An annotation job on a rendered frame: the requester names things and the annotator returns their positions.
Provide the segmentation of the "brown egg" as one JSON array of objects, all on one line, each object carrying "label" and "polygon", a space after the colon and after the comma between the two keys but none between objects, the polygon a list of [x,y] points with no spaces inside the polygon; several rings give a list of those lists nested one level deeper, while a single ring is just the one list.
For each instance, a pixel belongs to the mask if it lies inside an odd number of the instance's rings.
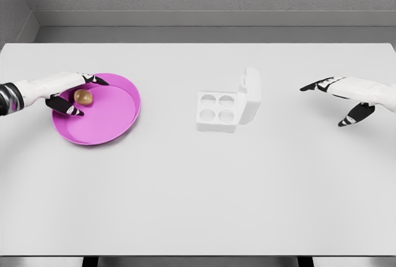
[{"label": "brown egg", "polygon": [[79,89],[74,92],[74,101],[79,105],[89,106],[93,102],[93,96],[89,91]]}]

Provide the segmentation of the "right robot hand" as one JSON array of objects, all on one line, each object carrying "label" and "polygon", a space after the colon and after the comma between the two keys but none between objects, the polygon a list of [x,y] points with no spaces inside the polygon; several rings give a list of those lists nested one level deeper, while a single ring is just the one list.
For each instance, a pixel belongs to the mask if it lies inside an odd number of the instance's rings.
[{"label": "right robot hand", "polygon": [[357,77],[328,77],[308,84],[299,90],[319,90],[336,97],[353,100],[358,104],[353,107],[338,127],[359,123],[372,115],[379,104],[379,96],[387,86],[378,82]]}]

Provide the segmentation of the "pink round plate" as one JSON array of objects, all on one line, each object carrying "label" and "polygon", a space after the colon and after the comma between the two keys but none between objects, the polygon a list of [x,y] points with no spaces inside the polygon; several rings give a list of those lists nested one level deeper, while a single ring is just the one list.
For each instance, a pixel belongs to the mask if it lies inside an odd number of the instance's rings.
[{"label": "pink round plate", "polygon": [[[84,116],[52,112],[55,130],[66,140],[80,145],[97,145],[116,139],[137,119],[141,99],[137,87],[127,78],[110,73],[97,74],[109,85],[84,84],[69,89],[60,96],[84,112]],[[74,101],[74,92],[90,92],[93,102],[88,106]]]}]

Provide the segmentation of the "white egg box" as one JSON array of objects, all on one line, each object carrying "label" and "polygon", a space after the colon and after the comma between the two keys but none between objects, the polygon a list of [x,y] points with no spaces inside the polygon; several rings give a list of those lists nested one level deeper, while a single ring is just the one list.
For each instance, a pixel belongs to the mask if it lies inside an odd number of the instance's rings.
[{"label": "white egg box", "polygon": [[199,131],[233,133],[250,123],[262,101],[260,72],[246,68],[236,92],[199,91],[196,126]]}]

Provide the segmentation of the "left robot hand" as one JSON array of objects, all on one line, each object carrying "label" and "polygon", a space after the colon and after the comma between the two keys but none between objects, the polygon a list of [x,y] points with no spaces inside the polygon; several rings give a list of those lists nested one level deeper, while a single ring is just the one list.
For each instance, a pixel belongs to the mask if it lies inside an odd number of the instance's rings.
[{"label": "left robot hand", "polygon": [[69,116],[84,116],[83,111],[60,97],[59,94],[88,83],[109,85],[109,83],[98,76],[78,72],[60,72],[45,76],[32,82],[31,104],[43,98],[46,105],[58,113]]}]

